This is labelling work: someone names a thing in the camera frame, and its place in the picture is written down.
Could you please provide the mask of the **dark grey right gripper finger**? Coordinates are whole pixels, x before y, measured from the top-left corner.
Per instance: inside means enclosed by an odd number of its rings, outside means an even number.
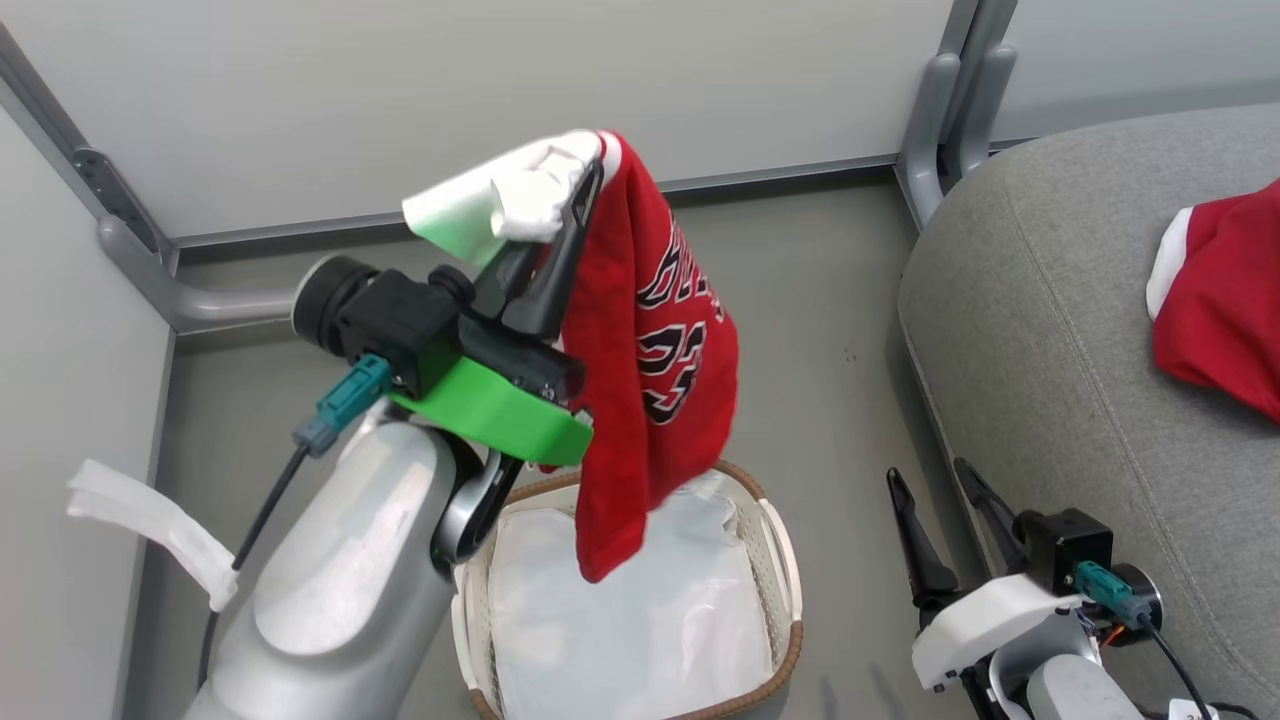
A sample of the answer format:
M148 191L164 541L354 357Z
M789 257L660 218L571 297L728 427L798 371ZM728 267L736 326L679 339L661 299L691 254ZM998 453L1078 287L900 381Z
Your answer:
M887 470L893 520L908 569L911 603L919 611L941 611L959 597L959 579L942 562L916 516L916 503L897 468Z
M1016 515L968 460L956 457L954 470L966 501L988 527L1007 571L1024 571L1027 548L1015 530Z

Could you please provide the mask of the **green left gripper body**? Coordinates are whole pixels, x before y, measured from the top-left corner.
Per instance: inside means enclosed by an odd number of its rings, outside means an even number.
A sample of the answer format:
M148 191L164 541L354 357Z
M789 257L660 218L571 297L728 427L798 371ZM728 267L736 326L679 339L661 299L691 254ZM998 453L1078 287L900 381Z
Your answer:
M553 468L582 461L594 429L571 410L585 386L584 364L540 340L484 318L458 320L460 354L430 361L433 386L390 401L443 430L524 462Z

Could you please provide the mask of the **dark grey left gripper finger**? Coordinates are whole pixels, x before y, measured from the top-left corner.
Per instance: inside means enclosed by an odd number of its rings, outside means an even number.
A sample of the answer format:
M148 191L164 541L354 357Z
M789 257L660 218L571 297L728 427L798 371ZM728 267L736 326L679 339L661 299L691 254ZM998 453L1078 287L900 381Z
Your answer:
M475 279L470 313L502 319L509 304L526 292L545 250L544 243L506 243Z
M507 237L507 243L544 243L547 250L526 292L506 309L502 325L531 337L561 334L604 179L600 160L586 163L567 195L552 202L550 229L539 231L534 240Z

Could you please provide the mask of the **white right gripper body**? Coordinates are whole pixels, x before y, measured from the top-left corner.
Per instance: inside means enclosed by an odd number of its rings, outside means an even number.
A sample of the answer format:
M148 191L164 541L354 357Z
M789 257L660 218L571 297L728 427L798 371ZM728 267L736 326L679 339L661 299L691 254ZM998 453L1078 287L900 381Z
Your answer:
M959 682L960 671L1007 644L1033 659L1087 656L1085 628L1076 615L1082 594L1055 596L1025 575L984 583L941 610L911 644L911 665L927 691Z

